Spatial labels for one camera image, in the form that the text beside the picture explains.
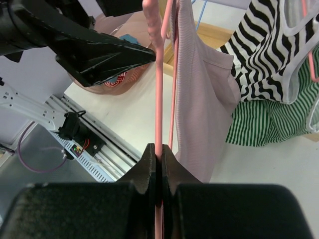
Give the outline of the black white striped tank top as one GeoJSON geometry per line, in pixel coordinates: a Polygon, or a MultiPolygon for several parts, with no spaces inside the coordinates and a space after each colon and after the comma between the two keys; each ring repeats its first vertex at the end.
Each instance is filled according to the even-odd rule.
{"type": "Polygon", "coordinates": [[[253,0],[219,51],[234,57],[232,75],[243,102],[292,104],[300,88],[297,71],[319,42],[319,2],[253,0]]]}

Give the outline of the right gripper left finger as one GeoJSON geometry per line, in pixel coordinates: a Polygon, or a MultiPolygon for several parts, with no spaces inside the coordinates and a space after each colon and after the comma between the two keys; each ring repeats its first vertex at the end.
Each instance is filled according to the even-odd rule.
{"type": "Polygon", "coordinates": [[[114,183],[47,183],[24,188],[0,229],[3,239],[153,239],[155,146],[114,183]]]}

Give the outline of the red white striped tank top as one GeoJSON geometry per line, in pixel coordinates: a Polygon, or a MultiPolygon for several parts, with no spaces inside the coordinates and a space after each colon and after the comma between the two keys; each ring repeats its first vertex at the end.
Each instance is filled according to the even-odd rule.
{"type": "Polygon", "coordinates": [[[134,70],[121,73],[117,77],[113,77],[110,80],[103,83],[108,88],[119,88],[127,84],[133,84],[137,80],[134,70]]]}

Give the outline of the mauve ribbed tank top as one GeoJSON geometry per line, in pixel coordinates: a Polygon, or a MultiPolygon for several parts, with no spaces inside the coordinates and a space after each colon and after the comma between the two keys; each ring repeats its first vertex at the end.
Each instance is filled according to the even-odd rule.
{"type": "Polygon", "coordinates": [[[176,158],[199,181],[209,182],[241,99],[231,74],[233,56],[200,39],[190,1],[174,1],[170,23],[177,48],[176,158]]]}

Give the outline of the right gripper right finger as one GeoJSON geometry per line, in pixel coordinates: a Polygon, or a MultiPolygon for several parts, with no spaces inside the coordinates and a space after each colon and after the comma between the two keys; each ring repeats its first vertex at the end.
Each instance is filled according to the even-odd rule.
{"type": "Polygon", "coordinates": [[[293,193],[276,184],[208,184],[164,145],[161,157],[165,239],[311,239],[293,193]]]}

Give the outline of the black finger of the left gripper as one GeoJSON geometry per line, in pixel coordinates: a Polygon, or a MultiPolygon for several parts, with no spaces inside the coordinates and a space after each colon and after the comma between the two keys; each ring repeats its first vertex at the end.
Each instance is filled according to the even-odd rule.
{"type": "Polygon", "coordinates": [[[155,61],[153,50],[85,28],[49,4],[26,4],[24,11],[56,61],[84,87],[155,61]]]}

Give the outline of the blue tank top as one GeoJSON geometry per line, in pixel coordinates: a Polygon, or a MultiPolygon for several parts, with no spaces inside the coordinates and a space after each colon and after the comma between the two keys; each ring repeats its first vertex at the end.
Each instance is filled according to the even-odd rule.
{"type": "Polygon", "coordinates": [[[122,35],[122,36],[120,36],[119,38],[120,38],[121,40],[128,41],[128,42],[130,42],[130,43],[132,43],[132,44],[139,44],[138,40],[137,40],[135,37],[133,37],[133,36],[131,36],[131,35],[129,35],[129,34],[122,35]]]}

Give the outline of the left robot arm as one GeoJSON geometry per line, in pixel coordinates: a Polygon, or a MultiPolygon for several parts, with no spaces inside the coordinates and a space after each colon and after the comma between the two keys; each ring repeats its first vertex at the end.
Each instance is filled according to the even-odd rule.
{"type": "Polygon", "coordinates": [[[154,60],[139,0],[0,3],[0,86],[41,104],[71,82],[121,95],[154,60]]]}

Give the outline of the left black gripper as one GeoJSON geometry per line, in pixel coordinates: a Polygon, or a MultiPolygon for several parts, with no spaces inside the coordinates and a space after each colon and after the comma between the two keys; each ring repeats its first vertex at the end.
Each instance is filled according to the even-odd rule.
{"type": "MultiPolygon", "coordinates": [[[[92,29],[95,20],[89,16],[77,0],[48,0],[46,2],[60,14],[75,23],[92,29]]],[[[13,10],[11,0],[0,2],[0,54],[13,62],[19,62],[25,50],[45,47],[31,28],[13,10]]]]}

